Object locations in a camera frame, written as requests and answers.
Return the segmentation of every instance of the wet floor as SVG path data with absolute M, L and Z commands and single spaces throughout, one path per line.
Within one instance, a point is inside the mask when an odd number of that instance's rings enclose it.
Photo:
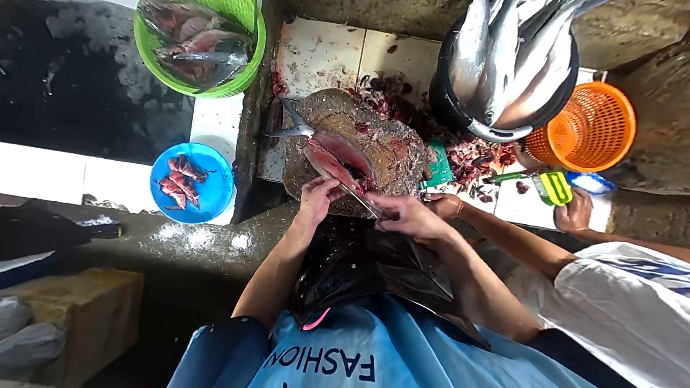
M 0 1 L 0 142 L 142 164 L 187 142 L 194 99 L 147 69 L 134 14 L 100 1 Z

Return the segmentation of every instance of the black plastic bag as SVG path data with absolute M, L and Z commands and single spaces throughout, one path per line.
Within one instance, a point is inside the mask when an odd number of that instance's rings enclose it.
M 434 253 L 409 236 L 373 226 L 372 220 L 334 215 L 319 225 L 290 304 L 299 327 L 329 307 L 390 293 L 427 308 L 460 329 L 473 345 L 491 350 L 474 325 L 456 314 L 453 296 L 436 281 L 425 259 Z

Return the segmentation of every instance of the fish pieces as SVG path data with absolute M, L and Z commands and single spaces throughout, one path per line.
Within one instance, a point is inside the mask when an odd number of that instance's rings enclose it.
M 192 202 L 195 208 L 199 208 L 199 193 L 194 188 L 192 180 L 178 171 L 171 172 L 168 177 L 182 190 L 189 202 Z
M 208 178 L 208 171 L 195 168 L 192 162 L 190 162 L 184 154 L 171 157 L 170 160 L 168 160 L 168 166 L 172 171 L 182 173 L 201 184 Z
M 176 185 L 170 178 L 163 178 L 160 181 L 161 190 L 163 193 L 171 196 L 177 206 L 166 206 L 168 210 L 184 210 L 187 207 L 187 197 L 184 195 L 182 189 Z

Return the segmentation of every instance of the knife blade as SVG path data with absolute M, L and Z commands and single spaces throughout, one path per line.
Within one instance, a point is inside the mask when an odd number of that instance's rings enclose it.
M 366 210 L 368 210 L 369 213 L 371 213 L 371 214 L 374 216 L 374 218 L 376 218 L 377 220 L 378 220 L 379 218 L 381 218 L 381 216 L 383 215 L 383 212 L 382 212 L 382 211 L 380 211 L 379 209 L 377 209 L 377 208 L 375 208 L 374 206 L 372 206 L 371 204 L 369 204 L 366 200 L 364 200 L 363 198 L 361 198 L 357 193 L 355 193 L 354 191 L 352 191 L 352 189 L 349 188 L 349 187 L 347 187 L 344 183 L 341 182 L 341 183 L 340 183 L 340 186 L 341 186 L 348 194 L 352 195 L 360 204 L 362 204 L 362 206 L 364 206 L 364 208 L 365 208 Z

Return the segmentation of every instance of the fish fillet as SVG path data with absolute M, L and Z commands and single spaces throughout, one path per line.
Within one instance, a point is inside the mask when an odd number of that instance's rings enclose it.
M 309 139 L 309 142 L 304 147 L 304 154 L 309 159 L 312 167 L 322 177 L 327 179 L 336 178 L 352 191 L 364 196 L 362 187 L 352 178 L 352 175 L 340 164 L 338 159 L 314 139 Z

